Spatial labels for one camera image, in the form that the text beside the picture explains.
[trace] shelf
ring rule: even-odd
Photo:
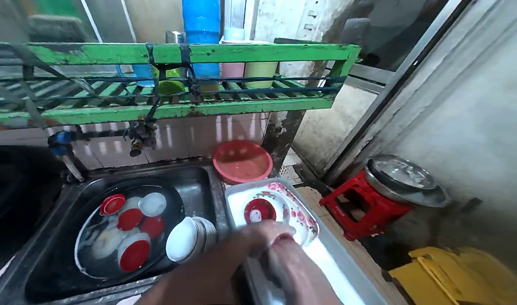
[[[0,130],[38,126],[25,102],[30,94],[26,94],[24,80],[34,94],[34,106],[48,126],[136,121],[148,114],[157,97],[161,104],[154,113],[155,119],[330,108],[360,50],[355,45],[323,44],[191,45],[189,48],[193,63],[336,60],[336,64],[326,88],[307,91],[309,88],[300,83],[277,75],[267,91],[249,91],[241,82],[223,81],[217,92],[205,92],[199,101],[191,99],[189,94],[177,97],[155,94],[154,88],[136,86],[128,78],[123,83],[125,79],[117,75],[66,75],[66,79],[61,79],[52,74],[32,74],[30,70],[27,74],[24,68],[23,74],[0,77],[0,86],[15,97],[14,101],[7,101],[0,95]],[[15,48],[0,43],[0,66],[35,66],[35,73],[46,64],[154,62],[158,66],[181,63],[180,50],[179,45],[32,43]],[[85,80],[94,94],[74,79]]]

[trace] pink plastic basin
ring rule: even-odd
[[[221,143],[214,152],[214,166],[226,184],[242,184],[266,178],[271,157],[255,142],[235,140]]]

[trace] stainless steel sink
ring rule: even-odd
[[[155,177],[172,184],[183,200],[187,216],[212,221],[223,239],[229,232],[223,186],[210,160],[149,164],[98,170],[82,184],[66,186],[52,214],[16,255],[0,279],[0,304],[76,304],[115,302],[148,290],[160,274],[176,265],[164,257],[137,278],[102,288],[79,276],[71,253],[63,246],[76,239],[72,219],[85,203],[122,180]]]

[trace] yellow cup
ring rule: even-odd
[[[249,44],[268,44],[271,42],[251,40],[245,41]],[[268,62],[248,62],[244,70],[244,77],[273,77],[277,70],[277,61]],[[269,88],[273,83],[273,80],[261,80],[261,81],[248,81],[245,85],[249,88]]]

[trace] tiled floor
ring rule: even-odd
[[[289,149],[289,153],[283,161],[279,174],[281,177],[287,179],[292,185],[301,184],[303,182],[293,168],[294,165],[297,164],[302,164],[302,160],[296,155],[293,149]],[[330,232],[334,234],[345,250],[353,257],[357,265],[381,292],[388,304],[406,305],[407,302],[403,299],[402,295],[399,294],[396,287],[392,283],[387,283],[383,279],[381,268],[373,261],[366,249],[358,241],[348,241],[343,237],[343,229],[336,223],[332,216],[330,216],[326,208],[319,205],[319,200],[322,198],[321,194],[316,189],[309,186],[298,187],[296,190],[307,201],[311,209],[316,212]],[[0,277],[6,267],[8,267],[9,263],[0,271]],[[138,298],[135,296],[133,298],[123,300],[120,305],[133,304],[137,299]]]
[[[296,174],[293,168],[293,166],[296,164],[302,164],[302,160],[300,157],[298,157],[298,155],[296,155],[294,150],[290,148],[289,153],[287,157],[285,157],[283,165],[279,170],[279,176],[287,179],[292,185],[302,183],[302,179],[298,176],[298,174]]]

